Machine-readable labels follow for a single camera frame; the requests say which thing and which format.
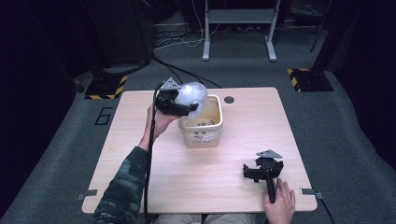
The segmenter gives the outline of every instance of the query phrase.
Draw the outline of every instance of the table top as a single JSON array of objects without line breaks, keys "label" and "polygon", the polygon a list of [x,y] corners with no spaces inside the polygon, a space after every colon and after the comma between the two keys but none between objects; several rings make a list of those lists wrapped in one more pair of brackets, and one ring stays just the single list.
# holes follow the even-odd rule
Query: table top
[{"label": "table top", "polygon": [[[142,137],[154,91],[126,91],[108,132],[90,190],[82,205],[93,213],[122,161]],[[278,92],[274,88],[208,89],[220,98],[223,127],[216,147],[186,147],[174,121],[153,146],[148,211],[164,213],[260,213],[264,211],[265,181],[243,176],[243,164],[256,168],[257,152],[272,149],[283,156],[280,178],[296,193],[296,211],[313,211],[311,189]],[[232,104],[224,98],[234,98]]]}]

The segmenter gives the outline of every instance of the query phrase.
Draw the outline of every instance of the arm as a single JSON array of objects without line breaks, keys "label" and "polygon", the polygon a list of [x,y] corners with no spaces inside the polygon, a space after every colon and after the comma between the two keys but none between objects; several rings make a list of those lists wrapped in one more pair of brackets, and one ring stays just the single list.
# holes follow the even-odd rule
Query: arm
[{"label": "arm", "polygon": [[[151,115],[150,106],[143,137],[110,181],[94,212],[94,223],[134,223],[140,210],[146,181]],[[153,140],[155,141],[175,119],[178,117],[165,116],[158,111],[155,116]]]},{"label": "arm", "polygon": [[270,197],[264,195],[265,215],[271,224],[290,224],[295,211],[294,190],[289,190],[288,182],[278,179],[278,189],[276,190],[275,203],[270,202]]}]

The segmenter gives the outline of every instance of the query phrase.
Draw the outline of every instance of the black chair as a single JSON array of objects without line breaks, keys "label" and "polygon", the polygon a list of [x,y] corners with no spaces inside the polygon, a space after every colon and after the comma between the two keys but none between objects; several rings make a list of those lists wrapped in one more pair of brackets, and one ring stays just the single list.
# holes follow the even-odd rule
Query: black chair
[{"label": "black chair", "polygon": [[286,16],[291,15],[295,20],[311,21],[317,26],[315,31],[317,36],[311,49],[313,52],[331,4],[332,0],[282,0],[277,17],[277,33],[274,44],[277,42]]}]

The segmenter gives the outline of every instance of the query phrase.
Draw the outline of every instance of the small container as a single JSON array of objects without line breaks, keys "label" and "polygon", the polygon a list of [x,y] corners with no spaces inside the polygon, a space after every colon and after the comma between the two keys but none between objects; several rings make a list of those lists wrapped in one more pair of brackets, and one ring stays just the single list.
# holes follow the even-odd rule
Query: small container
[{"label": "small container", "polygon": [[215,147],[222,129],[222,111],[219,97],[207,95],[204,110],[194,119],[180,119],[179,128],[187,147]]}]

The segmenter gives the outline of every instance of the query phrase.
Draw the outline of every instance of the yellow and black hazard tape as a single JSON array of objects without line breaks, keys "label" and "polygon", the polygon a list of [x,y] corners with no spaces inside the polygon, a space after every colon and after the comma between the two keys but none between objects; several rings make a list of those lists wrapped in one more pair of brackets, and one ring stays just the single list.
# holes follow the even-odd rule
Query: yellow and black hazard tape
[{"label": "yellow and black hazard tape", "polygon": [[300,86],[298,85],[297,79],[296,79],[295,75],[293,74],[294,71],[296,71],[296,70],[298,70],[298,71],[309,71],[309,69],[307,69],[307,68],[300,68],[300,69],[290,69],[289,68],[288,69],[288,74],[289,74],[289,77],[290,77],[291,85],[293,86],[295,91],[301,91]]},{"label": "yellow and black hazard tape", "polygon": [[126,79],[128,77],[125,76],[120,80],[120,85],[117,87],[117,90],[114,94],[111,95],[85,95],[85,99],[91,99],[91,100],[105,100],[105,99],[117,99],[120,97],[123,87],[125,85]]}]

